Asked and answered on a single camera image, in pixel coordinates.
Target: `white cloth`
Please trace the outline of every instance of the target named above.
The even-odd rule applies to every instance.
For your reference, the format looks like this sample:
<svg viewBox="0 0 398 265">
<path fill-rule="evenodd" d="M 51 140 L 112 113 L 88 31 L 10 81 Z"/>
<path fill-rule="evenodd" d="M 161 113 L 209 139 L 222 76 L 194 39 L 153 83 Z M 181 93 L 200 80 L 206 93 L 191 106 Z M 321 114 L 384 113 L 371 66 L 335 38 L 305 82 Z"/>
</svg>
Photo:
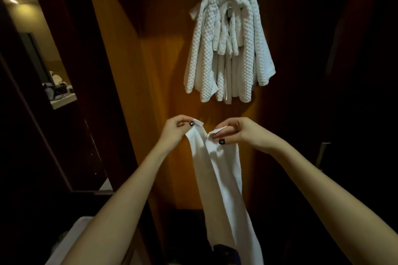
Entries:
<svg viewBox="0 0 398 265">
<path fill-rule="evenodd" d="M 253 85 L 257 82 L 260 86 L 267 85 L 275 74 L 257 0 L 202 0 L 190 14 L 196 19 L 196 25 L 184 77 L 186 92 L 191 93 L 195 88 L 201 93 L 202 102 L 209 101 L 215 90 L 218 101 L 226 97 L 224 83 L 228 80 L 220 72 L 225 70 L 228 62 L 218 58 L 217 65 L 221 67 L 214 68 L 214 54 L 238 57 L 242 53 L 237 67 L 239 74 L 235 87 L 239 92 L 236 94 L 242 102 L 250 102 Z"/>
<path fill-rule="evenodd" d="M 211 247 L 223 244 L 239 253 L 242 265 L 262 265 L 261 247 L 241 195 L 242 178 L 238 145 L 220 145 L 203 123 L 186 133 L 191 145 L 196 182 L 205 213 Z"/>
</svg>

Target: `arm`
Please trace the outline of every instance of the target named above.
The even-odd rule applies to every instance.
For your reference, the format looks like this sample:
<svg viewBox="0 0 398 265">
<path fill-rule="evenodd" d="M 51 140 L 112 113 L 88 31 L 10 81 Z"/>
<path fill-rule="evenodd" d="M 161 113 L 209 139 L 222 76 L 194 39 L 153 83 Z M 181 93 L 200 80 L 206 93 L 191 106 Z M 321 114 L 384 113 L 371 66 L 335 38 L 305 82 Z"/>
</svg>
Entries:
<svg viewBox="0 0 398 265">
<path fill-rule="evenodd" d="M 303 193 L 354 264 L 398 264 L 398 235 L 379 216 L 331 180 L 289 143 L 246 117 L 231 118 L 213 135 L 226 144 L 246 142 L 271 154 Z"/>
<path fill-rule="evenodd" d="M 191 128 L 192 117 L 167 120 L 156 146 L 92 219 L 62 265 L 121 264 L 165 157 Z"/>
</svg>

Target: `person's right hand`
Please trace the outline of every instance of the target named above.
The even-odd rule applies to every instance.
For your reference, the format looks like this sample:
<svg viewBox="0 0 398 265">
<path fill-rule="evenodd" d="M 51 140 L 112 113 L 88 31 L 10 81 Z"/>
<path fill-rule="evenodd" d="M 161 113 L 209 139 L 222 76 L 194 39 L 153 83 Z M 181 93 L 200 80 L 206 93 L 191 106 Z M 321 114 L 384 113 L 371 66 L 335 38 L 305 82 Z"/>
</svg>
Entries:
<svg viewBox="0 0 398 265">
<path fill-rule="evenodd" d="M 216 129 L 225 127 L 223 130 L 212 135 L 214 140 L 223 144 L 236 144 L 245 142 L 265 153 L 270 153 L 280 146 L 283 140 L 253 122 L 248 117 L 232 117 L 216 126 Z"/>
</svg>

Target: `wardrobe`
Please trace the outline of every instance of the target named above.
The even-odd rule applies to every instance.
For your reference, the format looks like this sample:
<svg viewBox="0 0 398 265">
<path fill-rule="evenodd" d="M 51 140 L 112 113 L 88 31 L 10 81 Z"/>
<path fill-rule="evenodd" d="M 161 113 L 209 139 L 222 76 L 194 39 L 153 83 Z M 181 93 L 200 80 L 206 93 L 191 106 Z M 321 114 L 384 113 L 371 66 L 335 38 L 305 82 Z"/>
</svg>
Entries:
<svg viewBox="0 0 398 265">
<path fill-rule="evenodd" d="M 137 163 L 178 114 L 204 122 L 207 132 L 228 117 L 249 117 L 316 163 L 375 0 L 257 0 L 276 74 L 251 102 L 234 98 L 231 105 L 214 97 L 202 103 L 199 92 L 184 90 L 195 26 L 189 11 L 201 1 L 91 0 Z M 264 262 L 283 263 L 301 193 L 273 158 L 244 145 L 239 151 L 242 195 Z M 176 211 L 202 208 L 186 138 L 164 161 L 148 202 L 167 256 Z"/>
</svg>

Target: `dark wooden frame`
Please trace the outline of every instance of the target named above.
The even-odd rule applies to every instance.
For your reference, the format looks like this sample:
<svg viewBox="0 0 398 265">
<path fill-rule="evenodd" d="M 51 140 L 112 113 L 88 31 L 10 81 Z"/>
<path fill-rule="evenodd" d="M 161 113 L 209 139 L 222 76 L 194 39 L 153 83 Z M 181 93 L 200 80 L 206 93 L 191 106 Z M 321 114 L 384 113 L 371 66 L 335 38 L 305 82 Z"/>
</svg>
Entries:
<svg viewBox="0 0 398 265">
<path fill-rule="evenodd" d="M 114 190 L 137 168 L 91 0 L 38 0 Z M 140 229 L 153 264 L 163 263 L 146 203 Z"/>
</svg>

